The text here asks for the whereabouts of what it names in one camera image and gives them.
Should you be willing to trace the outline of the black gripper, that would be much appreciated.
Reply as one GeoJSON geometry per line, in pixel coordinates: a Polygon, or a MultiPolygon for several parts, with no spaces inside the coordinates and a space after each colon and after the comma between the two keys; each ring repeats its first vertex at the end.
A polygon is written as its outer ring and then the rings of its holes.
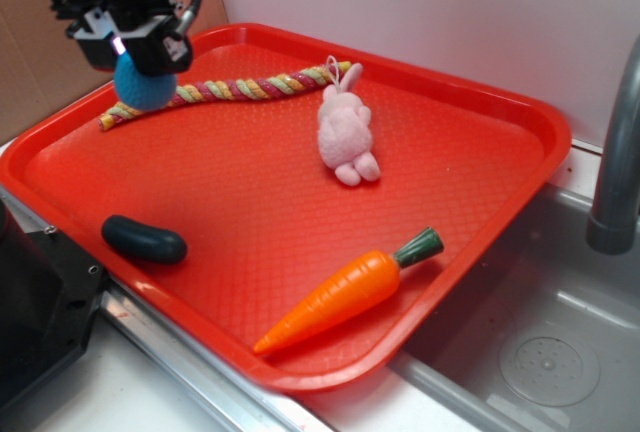
{"type": "Polygon", "coordinates": [[[146,76],[186,72],[193,49],[182,21],[169,16],[172,0],[51,0],[66,34],[76,41],[88,63],[99,71],[113,71],[118,52],[115,30],[136,69],[146,76]]]}

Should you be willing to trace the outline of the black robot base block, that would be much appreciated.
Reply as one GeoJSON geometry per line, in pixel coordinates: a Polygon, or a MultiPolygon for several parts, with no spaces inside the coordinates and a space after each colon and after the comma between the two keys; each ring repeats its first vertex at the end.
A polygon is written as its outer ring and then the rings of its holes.
{"type": "Polygon", "coordinates": [[[106,284],[61,231],[24,231],[1,206],[1,411],[81,357],[106,284]]]}

